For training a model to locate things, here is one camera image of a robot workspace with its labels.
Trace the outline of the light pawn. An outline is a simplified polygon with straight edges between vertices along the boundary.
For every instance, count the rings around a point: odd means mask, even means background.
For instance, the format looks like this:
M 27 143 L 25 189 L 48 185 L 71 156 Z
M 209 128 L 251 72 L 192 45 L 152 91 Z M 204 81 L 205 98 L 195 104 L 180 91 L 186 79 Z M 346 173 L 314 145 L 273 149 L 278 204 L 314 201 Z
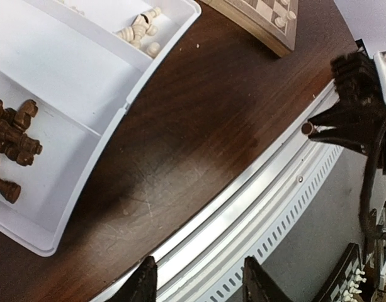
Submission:
M 309 122 L 304 123 L 301 127 L 301 132 L 306 136 L 309 136 L 309 135 L 315 133 L 316 131 L 317 130 L 316 130 L 315 126 Z

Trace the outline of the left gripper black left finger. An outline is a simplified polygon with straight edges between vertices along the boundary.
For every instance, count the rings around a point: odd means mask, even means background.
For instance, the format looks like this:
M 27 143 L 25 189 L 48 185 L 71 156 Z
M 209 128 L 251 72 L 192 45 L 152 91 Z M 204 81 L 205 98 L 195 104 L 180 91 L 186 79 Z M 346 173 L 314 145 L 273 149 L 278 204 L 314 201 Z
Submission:
M 157 264 L 147 256 L 125 284 L 107 301 L 155 302 L 157 297 Z

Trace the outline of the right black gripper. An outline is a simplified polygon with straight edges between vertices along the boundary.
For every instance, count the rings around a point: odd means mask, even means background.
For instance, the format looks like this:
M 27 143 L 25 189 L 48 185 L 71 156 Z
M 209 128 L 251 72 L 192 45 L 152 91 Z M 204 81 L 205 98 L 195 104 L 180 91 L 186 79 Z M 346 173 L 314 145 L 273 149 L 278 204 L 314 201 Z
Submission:
M 345 136 L 336 130 L 325 130 L 310 134 L 308 139 L 369 154 L 386 119 L 375 64 L 365 52 L 352 52 L 334 59 L 331 69 L 339 101 L 307 122 L 313 126 L 333 126 Z

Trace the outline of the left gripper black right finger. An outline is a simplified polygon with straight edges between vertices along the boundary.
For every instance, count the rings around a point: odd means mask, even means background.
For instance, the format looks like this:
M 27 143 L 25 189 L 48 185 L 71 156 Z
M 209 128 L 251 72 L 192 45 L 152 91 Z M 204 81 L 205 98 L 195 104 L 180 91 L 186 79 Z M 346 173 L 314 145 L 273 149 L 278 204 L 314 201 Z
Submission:
M 244 259 L 244 301 L 252 302 L 290 302 L 255 257 Z

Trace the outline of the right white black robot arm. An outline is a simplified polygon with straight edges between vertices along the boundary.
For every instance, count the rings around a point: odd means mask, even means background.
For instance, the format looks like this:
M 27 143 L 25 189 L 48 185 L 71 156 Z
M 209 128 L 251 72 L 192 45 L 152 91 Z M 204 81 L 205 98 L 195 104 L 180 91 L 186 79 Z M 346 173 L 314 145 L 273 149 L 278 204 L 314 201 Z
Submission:
M 315 142 L 368 154 L 386 120 L 386 52 L 356 51 L 331 60 L 338 100 L 301 128 Z

